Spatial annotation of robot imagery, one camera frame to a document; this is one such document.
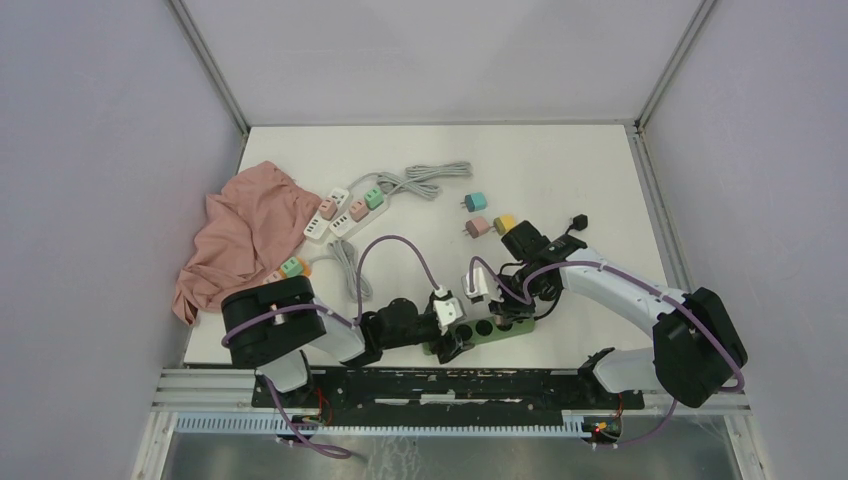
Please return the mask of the green power strip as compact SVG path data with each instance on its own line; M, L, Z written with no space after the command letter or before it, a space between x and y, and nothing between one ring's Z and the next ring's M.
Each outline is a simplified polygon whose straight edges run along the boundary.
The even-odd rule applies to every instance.
M498 325L493 317L453 324L449 332L458 336L468 350L483 344L527 335L535 330L536 320L520 319L509 325Z

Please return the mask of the yellow charger plug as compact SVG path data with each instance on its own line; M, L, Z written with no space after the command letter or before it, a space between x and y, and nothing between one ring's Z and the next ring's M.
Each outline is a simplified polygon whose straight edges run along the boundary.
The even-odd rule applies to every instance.
M517 221L512 214L500 215L493 220L493 227L499 236L505 235L516 225Z

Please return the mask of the pink charger plug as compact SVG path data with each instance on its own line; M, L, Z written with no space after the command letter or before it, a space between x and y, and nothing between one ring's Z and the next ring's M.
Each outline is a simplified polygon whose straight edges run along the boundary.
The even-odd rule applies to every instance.
M473 239L479 238L480 236L488 233L490 229L491 224L482 216L477 216L467 220L464 224L465 233Z

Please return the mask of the teal usb charger plug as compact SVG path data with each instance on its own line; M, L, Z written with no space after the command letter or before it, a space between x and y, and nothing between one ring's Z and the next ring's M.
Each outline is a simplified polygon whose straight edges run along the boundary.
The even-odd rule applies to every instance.
M463 197L461 205L468 212L479 212L488 207L488 200L482 192L472 192Z

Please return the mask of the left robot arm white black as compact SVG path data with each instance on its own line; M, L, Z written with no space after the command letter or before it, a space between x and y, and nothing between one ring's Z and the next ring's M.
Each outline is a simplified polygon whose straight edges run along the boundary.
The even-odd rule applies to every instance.
M221 344L233 366L253 370L261 385L294 407L307 404L315 391L306 346L352 368L406 346L423 345L442 364L472 347L452 329L464 312L461 302L443 288L430 295L423 311L397 298L377 311L347 319L316 296L307 277L297 276L234 293L221 308Z

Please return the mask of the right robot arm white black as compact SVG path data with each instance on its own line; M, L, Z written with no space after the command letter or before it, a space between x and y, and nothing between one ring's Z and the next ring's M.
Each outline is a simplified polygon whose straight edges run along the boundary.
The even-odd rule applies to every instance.
M528 319L537 301L570 293L616 313L650 339L648 348L607 348L587 360L582 369L588 374L577 382L585 405L602 408L618 393L661 390L698 408L716 393L744 390L748 354L714 291L686 292L651 282L615 266L570 233L549 239L528 221L508 230L501 242L518 270L487 274L483 265L469 269L476 282L495 283L489 308L497 320Z

